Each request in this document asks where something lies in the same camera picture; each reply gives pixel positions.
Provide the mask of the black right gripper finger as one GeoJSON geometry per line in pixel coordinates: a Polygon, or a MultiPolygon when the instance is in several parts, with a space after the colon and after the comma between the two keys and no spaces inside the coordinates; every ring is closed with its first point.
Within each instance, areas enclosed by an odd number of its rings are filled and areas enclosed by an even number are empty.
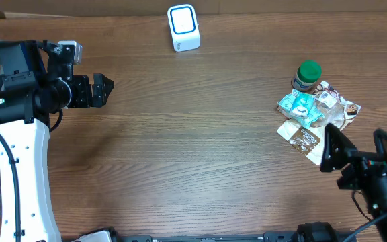
{"type": "Polygon", "coordinates": [[[342,169],[357,152],[357,147],[335,125],[327,124],[320,171],[329,173],[342,169]]]}
{"type": "Polygon", "coordinates": [[[387,161],[387,132],[378,128],[373,133],[376,154],[380,161],[387,161]]]}

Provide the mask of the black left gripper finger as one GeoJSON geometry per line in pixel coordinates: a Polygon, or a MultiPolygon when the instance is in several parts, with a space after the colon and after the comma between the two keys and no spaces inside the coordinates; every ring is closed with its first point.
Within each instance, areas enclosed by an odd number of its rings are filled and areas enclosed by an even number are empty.
{"type": "Polygon", "coordinates": [[[110,96],[110,92],[93,92],[93,103],[92,106],[94,108],[100,108],[107,104],[108,98],[110,96]]]}
{"type": "Polygon", "coordinates": [[[102,73],[94,73],[93,80],[94,93],[110,93],[114,88],[114,82],[102,73]]]}

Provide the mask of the beige snack bag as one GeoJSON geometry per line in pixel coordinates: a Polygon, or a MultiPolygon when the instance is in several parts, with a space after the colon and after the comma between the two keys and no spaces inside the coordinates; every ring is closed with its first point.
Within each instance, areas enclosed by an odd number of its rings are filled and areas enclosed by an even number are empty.
{"type": "Polygon", "coordinates": [[[346,100],[326,81],[321,81],[311,93],[316,107],[325,115],[319,121],[304,128],[293,118],[288,118],[277,133],[315,165],[320,165],[324,151],[325,126],[329,123],[339,130],[353,122],[361,111],[361,106],[346,100]]]}

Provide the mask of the teal flushable wipes pack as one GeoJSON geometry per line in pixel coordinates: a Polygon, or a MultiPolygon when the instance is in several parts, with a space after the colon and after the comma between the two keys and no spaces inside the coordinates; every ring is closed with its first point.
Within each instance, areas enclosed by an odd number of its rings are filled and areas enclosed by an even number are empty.
{"type": "Polygon", "coordinates": [[[297,118],[297,117],[291,116],[290,109],[292,107],[292,104],[293,104],[296,96],[299,93],[303,93],[303,92],[300,92],[296,89],[293,89],[291,93],[287,94],[285,97],[283,97],[277,103],[278,104],[277,108],[287,118],[289,118],[289,119],[293,118],[293,119],[295,119],[295,121],[300,123],[301,126],[303,126],[304,128],[310,128],[312,123],[319,121],[321,118],[324,118],[325,115],[316,107],[316,105],[314,103],[307,118],[303,119],[303,118],[297,118]]]}

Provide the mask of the green lidded jar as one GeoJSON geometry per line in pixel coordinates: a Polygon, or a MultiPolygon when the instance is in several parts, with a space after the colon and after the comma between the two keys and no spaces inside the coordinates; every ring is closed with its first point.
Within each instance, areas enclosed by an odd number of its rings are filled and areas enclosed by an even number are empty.
{"type": "Polygon", "coordinates": [[[320,79],[322,67],[314,60],[304,61],[291,80],[292,87],[298,91],[309,91],[320,79]]]}

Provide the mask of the green Kleenex Play tissue pack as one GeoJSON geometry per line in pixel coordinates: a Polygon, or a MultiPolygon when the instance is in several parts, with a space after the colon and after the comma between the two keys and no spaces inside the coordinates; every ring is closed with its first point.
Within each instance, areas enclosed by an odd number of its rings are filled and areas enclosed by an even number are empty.
{"type": "Polygon", "coordinates": [[[307,118],[313,105],[315,103],[315,98],[309,93],[299,93],[290,109],[290,114],[293,117],[297,118],[307,118]]]}

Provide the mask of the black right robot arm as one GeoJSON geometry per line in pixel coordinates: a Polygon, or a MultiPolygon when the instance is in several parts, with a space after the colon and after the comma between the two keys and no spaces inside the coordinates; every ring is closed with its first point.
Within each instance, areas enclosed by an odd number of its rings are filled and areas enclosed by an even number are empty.
{"type": "Polygon", "coordinates": [[[376,150],[359,151],[334,125],[325,126],[325,146],[320,170],[341,171],[337,186],[363,195],[370,219],[352,232],[339,232],[329,223],[308,223],[298,226],[292,241],[354,241],[359,233],[375,226],[383,241],[387,241],[387,132],[373,133],[376,150]]]}

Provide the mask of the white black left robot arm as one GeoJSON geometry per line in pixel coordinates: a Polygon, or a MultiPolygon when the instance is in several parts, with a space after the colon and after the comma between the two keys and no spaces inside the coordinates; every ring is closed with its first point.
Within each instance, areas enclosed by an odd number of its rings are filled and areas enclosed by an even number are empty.
{"type": "Polygon", "coordinates": [[[51,114],[100,108],[114,82],[75,75],[83,48],[75,41],[0,41],[1,241],[60,241],[50,197],[51,114]]]}

